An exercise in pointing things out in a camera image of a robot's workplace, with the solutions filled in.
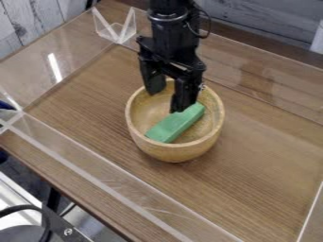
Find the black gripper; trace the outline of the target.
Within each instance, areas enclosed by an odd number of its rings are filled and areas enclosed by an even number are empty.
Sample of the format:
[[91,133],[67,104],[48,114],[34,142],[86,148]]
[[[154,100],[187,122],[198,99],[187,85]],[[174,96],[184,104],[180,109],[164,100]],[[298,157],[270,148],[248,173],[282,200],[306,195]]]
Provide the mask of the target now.
[[183,112],[196,103],[202,90],[206,65],[196,55],[199,40],[198,13],[151,13],[151,36],[139,36],[139,62],[146,90],[160,93],[167,85],[166,76],[174,78],[171,112]]

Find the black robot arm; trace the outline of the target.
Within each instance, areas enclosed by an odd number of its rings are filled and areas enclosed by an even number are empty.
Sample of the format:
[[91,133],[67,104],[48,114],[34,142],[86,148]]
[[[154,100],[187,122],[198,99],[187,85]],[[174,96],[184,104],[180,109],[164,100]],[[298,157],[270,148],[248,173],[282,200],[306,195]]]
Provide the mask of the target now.
[[139,63],[146,90],[159,94],[174,79],[171,112],[183,112],[196,103],[207,67],[196,54],[199,40],[210,36],[199,32],[200,13],[208,13],[195,0],[150,0],[150,37],[139,36]]

